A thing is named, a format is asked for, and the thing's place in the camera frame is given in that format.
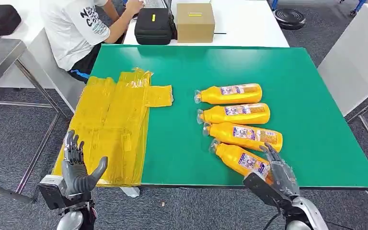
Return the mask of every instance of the person's hand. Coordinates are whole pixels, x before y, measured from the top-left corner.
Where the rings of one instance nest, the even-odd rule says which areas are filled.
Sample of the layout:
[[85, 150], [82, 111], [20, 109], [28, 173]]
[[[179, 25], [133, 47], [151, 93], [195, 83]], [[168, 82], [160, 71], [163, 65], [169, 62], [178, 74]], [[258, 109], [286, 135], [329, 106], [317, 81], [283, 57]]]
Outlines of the person's hand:
[[102, 157], [98, 167], [88, 175], [82, 151], [84, 141], [81, 141], [78, 147], [78, 135], [74, 136], [74, 133], [74, 130], [70, 130], [64, 137], [64, 160], [61, 169], [67, 185], [67, 196], [93, 190], [108, 167], [108, 157]]
[[128, 0], [126, 3], [126, 11], [132, 16], [139, 13], [140, 9], [144, 6], [143, 1]]
[[278, 152], [267, 142], [259, 148], [266, 153], [273, 174], [274, 184], [280, 192], [287, 196], [299, 195], [299, 186], [293, 169], [279, 156]]

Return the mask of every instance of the yellow bottle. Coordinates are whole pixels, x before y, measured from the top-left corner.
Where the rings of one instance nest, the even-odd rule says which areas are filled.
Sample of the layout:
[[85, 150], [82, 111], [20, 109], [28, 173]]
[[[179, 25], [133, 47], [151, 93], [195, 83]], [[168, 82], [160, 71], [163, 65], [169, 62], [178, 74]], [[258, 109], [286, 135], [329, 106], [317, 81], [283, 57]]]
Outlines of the yellow bottle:
[[214, 139], [209, 147], [209, 151], [219, 156], [222, 161], [240, 173], [247, 176], [251, 171], [258, 174], [268, 184], [272, 184], [272, 175], [270, 172], [270, 163], [236, 145], [227, 145]]
[[257, 127], [236, 125], [229, 122], [220, 124], [204, 123], [203, 134], [210, 135], [219, 141], [239, 145], [248, 149], [262, 151], [259, 147], [270, 143], [277, 152], [283, 146], [281, 133]]
[[265, 124], [270, 118], [270, 109], [265, 103], [214, 106], [202, 111], [198, 109], [197, 122], [235, 124]]
[[254, 83], [225, 87], [212, 86], [203, 91], [196, 90], [195, 93], [195, 103], [210, 104], [258, 103], [263, 94], [260, 85]]

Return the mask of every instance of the gray carpet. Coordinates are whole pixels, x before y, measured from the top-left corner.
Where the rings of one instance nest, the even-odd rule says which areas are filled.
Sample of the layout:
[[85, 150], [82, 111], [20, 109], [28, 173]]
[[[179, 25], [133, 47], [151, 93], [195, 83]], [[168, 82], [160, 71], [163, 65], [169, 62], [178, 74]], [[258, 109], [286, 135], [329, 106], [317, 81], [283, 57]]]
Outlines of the gray carpet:
[[[350, 19], [341, 15], [349, 13], [354, 5], [346, 3], [355, 4], [347, 0], [335, 9], [329, 4], [309, 2], [292, 5], [307, 16], [307, 25], [299, 31], [284, 31], [289, 44], [306, 47], [318, 65], [349, 23]], [[56, 101], [61, 101], [54, 91], [50, 93]], [[43, 98], [35, 90], [0, 89], [0, 100], [42, 102]], [[53, 117], [50, 109], [0, 106], [1, 186], [16, 188]], [[35, 185], [53, 167], [67, 126], [64, 119], [59, 120], [26, 185], [25, 194], [35, 197], [37, 202], [23, 205], [0, 197], [0, 229], [55, 229], [59, 217], [55, 211], [48, 210]], [[351, 129], [368, 157], [368, 134], [360, 121], [355, 121]], [[326, 220], [356, 230], [368, 229], [368, 196], [364, 192], [307, 190], [302, 193], [317, 205]], [[118, 188], [95, 188], [93, 197], [99, 214], [95, 226], [99, 230], [258, 230], [276, 213], [245, 189], [143, 188], [140, 197], [128, 198]], [[334, 225], [329, 228], [343, 229]], [[284, 229], [284, 220], [278, 218], [269, 229]]]

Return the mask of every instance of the green table mat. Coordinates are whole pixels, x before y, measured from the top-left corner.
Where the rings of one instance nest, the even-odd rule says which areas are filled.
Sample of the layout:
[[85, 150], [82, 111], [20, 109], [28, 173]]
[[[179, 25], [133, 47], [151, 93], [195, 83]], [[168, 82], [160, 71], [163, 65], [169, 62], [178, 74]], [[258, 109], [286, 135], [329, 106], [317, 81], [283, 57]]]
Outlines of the green table mat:
[[103, 45], [92, 75], [117, 81], [134, 67], [174, 95], [172, 106], [150, 109], [143, 184], [242, 185], [208, 152], [196, 110], [212, 105], [195, 104], [194, 90], [259, 83], [271, 118], [256, 126], [283, 134], [280, 154], [301, 187], [368, 188], [368, 160], [304, 48]]

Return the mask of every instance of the cardboard box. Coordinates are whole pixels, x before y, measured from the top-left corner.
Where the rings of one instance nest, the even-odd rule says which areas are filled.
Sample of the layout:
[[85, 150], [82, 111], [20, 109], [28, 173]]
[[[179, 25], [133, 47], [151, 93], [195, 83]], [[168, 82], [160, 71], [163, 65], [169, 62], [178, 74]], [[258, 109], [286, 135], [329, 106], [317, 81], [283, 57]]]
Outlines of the cardboard box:
[[211, 3], [177, 3], [179, 43], [208, 43], [214, 39], [215, 19]]

